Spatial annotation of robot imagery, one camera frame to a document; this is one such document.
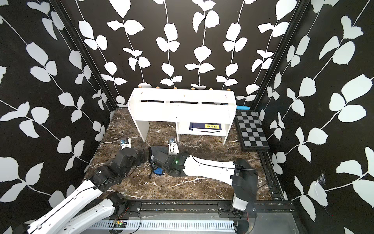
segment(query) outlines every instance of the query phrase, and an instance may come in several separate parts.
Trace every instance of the brown marble surface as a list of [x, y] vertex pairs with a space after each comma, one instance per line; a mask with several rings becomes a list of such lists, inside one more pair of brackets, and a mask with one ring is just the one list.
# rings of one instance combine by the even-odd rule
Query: brown marble surface
[[[131, 138], [131, 145], [136, 150], [145, 150], [148, 146], [167, 146], [170, 137], [176, 137], [175, 123], [150, 122], [147, 142], [143, 142], [127, 108], [117, 109], [104, 135], [91, 166], [88, 176], [94, 169], [111, 158], [119, 149], [119, 139]], [[242, 152], [238, 141], [237, 131], [233, 124], [226, 144], [222, 144], [220, 136], [180, 135], [179, 151], [203, 159], [215, 161], [235, 161], [244, 158], [258, 170], [258, 186], [266, 183], [266, 177], [256, 152]], [[136, 171], [124, 179], [120, 185], [113, 186], [110, 191], [118, 191], [128, 199], [232, 199], [232, 186], [213, 179], [199, 176], [172, 177], [169, 175], [152, 175], [149, 179], [150, 166], [144, 163]], [[258, 200], [270, 200], [268, 186], [265, 185], [257, 192]]]

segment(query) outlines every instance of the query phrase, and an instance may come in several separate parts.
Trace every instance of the yellow label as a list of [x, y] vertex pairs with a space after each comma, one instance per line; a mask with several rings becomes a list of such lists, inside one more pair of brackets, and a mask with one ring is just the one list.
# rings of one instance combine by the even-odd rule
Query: yellow label
[[220, 128], [219, 125], [206, 124], [205, 128]]

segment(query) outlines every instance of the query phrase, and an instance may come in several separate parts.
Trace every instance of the black wall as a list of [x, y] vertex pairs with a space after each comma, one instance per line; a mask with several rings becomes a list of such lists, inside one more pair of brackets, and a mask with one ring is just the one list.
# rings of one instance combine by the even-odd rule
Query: black wall
[[374, 3], [311, 2], [257, 111], [284, 194], [309, 233], [372, 233]]

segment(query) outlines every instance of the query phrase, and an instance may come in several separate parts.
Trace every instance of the leaf pattern wallpaper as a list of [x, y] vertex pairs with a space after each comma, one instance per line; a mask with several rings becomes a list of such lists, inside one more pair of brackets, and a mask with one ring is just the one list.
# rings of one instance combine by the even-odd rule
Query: leaf pattern wallpaper
[[250, 106], [297, 0], [61, 0], [117, 107], [133, 88], [235, 92]]
[[312, 0], [256, 111], [309, 233], [372, 233], [370, 0]]
[[49, 2], [0, 0], [0, 31], [0, 232], [12, 233], [81, 183], [116, 107]]

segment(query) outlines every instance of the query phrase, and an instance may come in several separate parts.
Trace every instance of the checkerboard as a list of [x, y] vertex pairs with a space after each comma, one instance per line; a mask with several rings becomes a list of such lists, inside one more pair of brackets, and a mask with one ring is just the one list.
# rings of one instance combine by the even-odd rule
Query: checkerboard
[[235, 124], [243, 151], [267, 151], [270, 149], [256, 112], [237, 110]]

